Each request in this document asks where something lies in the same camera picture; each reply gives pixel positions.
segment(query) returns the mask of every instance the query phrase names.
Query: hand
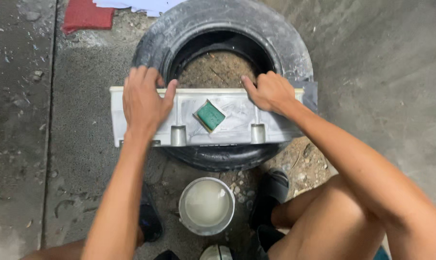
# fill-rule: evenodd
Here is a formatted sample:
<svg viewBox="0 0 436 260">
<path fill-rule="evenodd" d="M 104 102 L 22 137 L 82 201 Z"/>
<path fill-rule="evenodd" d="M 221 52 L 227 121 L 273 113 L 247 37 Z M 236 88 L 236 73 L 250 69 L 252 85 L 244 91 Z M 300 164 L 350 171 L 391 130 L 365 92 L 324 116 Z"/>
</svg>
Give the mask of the hand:
<svg viewBox="0 0 436 260">
<path fill-rule="evenodd" d="M 258 88 L 247 76 L 242 76 L 241 80 L 250 98 L 260 109 L 285 115 L 284 111 L 299 102 L 295 99 L 295 90 L 289 81 L 273 71 L 258 76 Z"/>
<path fill-rule="evenodd" d="M 125 139 L 148 137 L 152 139 L 160 124 L 173 108 L 177 80 L 168 84 L 165 97 L 157 93 L 156 83 L 164 86 L 162 76 L 155 68 L 131 68 L 123 88 L 123 112 L 127 129 Z"/>
</svg>

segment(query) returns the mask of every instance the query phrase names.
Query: white paper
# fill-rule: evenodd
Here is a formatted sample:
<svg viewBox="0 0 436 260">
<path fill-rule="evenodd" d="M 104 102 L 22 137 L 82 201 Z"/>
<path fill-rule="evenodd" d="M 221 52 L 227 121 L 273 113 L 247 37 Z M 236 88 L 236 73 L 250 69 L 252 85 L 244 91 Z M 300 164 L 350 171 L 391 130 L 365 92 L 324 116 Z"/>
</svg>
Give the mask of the white paper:
<svg viewBox="0 0 436 260">
<path fill-rule="evenodd" d="M 132 12 L 146 12 L 149 17 L 159 17 L 186 0 L 93 0 L 97 7 L 129 8 Z"/>
</svg>

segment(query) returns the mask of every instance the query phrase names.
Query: black sandal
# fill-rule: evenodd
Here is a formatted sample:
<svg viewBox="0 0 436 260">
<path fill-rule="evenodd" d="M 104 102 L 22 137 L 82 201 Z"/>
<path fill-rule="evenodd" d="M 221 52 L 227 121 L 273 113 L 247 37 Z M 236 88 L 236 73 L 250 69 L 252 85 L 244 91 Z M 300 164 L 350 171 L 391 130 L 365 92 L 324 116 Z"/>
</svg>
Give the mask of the black sandal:
<svg viewBox="0 0 436 260">
<path fill-rule="evenodd" d="M 265 173 L 258 185 L 255 203 L 250 212 L 250 228 L 256 230 L 260 225 L 273 227 L 273 208 L 284 203 L 288 193 L 289 178 L 283 170 L 271 169 Z"/>
<path fill-rule="evenodd" d="M 139 205 L 138 223 L 144 234 L 144 242 L 155 242 L 163 235 L 162 221 L 151 198 L 149 188 L 145 183 L 143 183 L 141 203 Z"/>
</svg>

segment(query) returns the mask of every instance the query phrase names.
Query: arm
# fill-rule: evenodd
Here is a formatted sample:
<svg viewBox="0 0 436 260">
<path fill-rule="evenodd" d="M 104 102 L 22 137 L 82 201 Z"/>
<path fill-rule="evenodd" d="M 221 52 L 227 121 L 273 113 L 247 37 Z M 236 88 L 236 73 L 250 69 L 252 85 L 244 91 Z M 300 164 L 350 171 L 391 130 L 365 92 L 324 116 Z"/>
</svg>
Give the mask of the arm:
<svg viewBox="0 0 436 260">
<path fill-rule="evenodd" d="M 139 203 L 146 151 L 173 107 L 176 80 L 164 98 L 156 91 L 163 81 L 155 68 L 132 68 L 125 79 L 123 111 L 127 122 L 117 166 L 102 197 L 83 249 L 82 259 L 132 259 L 136 247 Z"/>
<path fill-rule="evenodd" d="M 303 106 L 280 75 L 261 74 L 258 88 L 248 77 L 242 81 L 258 107 L 294 121 L 338 169 L 361 204 L 383 222 L 393 257 L 435 259 L 436 207 L 415 183 L 377 151 Z"/>
</svg>

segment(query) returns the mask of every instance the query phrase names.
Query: tire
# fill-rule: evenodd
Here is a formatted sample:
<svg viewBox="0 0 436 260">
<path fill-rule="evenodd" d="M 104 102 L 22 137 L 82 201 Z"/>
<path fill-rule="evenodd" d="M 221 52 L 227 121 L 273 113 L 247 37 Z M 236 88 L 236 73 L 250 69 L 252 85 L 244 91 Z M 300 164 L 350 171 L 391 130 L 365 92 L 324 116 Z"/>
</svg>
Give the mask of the tire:
<svg viewBox="0 0 436 260">
<path fill-rule="evenodd" d="M 284 17 L 251 0 L 188 0 L 164 13 L 140 40 L 133 66 L 155 67 L 165 82 L 177 79 L 193 58 L 212 50 L 235 52 L 258 73 L 273 70 L 292 84 L 313 81 L 307 48 Z M 168 147 L 163 150 L 197 169 L 245 170 L 277 155 L 289 143 Z"/>
</svg>

